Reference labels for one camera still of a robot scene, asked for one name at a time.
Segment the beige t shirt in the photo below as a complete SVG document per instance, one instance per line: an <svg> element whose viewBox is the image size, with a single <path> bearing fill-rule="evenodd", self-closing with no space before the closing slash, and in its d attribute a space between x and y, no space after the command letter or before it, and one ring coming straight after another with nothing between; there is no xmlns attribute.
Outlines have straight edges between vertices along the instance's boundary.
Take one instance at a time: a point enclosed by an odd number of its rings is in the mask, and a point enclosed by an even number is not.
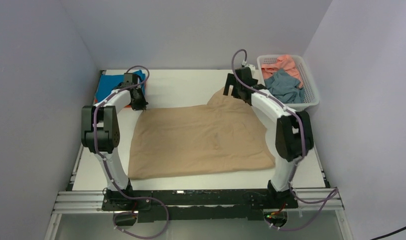
<svg viewBox="0 0 406 240"><path fill-rule="evenodd" d="M140 114L130 144L132 180L257 171L275 167L266 127L244 101L221 90L203 105Z"/></svg>

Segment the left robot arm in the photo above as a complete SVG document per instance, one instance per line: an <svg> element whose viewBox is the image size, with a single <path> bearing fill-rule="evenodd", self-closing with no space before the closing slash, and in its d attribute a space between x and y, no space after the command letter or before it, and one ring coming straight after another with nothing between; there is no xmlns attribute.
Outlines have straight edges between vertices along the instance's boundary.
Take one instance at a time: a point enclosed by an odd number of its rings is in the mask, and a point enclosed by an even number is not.
<svg viewBox="0 0 406 240"><path fill-rule="evenodd" d="M127 106L139 111L146 109L148 102L142 88L148 77L148 73L141 78L136 73L126 72L123 81L106 98L81 110L81 143L96 156L107 181L106 192L118 192L114 202L122 210L130 209L135 197L118 153L120 128L117 115Z"/></svg>

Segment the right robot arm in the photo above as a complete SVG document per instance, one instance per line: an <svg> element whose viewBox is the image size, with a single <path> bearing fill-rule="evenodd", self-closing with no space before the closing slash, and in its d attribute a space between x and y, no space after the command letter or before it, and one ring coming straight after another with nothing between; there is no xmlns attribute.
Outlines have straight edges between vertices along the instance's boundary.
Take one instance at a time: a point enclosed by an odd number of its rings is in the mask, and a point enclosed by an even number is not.
<svg viewBox="0 0 406 240"><path fill-rule="evenodd" d="M243 100L258 109L276 128L273 134L266 135L267 145L274 146L274 152L280 157L268 184L273 190L267 192L266 201L271 207L277 208L285 202L285 193L292 190L299 163L314 147L308 113L304 110L296 111L280 102L252 77L248 66L233 69L228 74L223 94Z"/></svg>

